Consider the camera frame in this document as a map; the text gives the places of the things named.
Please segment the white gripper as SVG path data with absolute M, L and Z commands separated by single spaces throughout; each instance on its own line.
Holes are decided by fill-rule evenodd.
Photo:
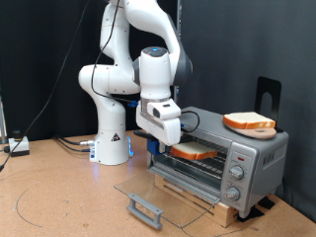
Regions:
M 180 142 L 180 115 L 181 109 L 172 99 L 141 99 L 136 108 L 136 123 L 161 141 L 158 149 L 160 153 L 164 153 L 166 145 Z

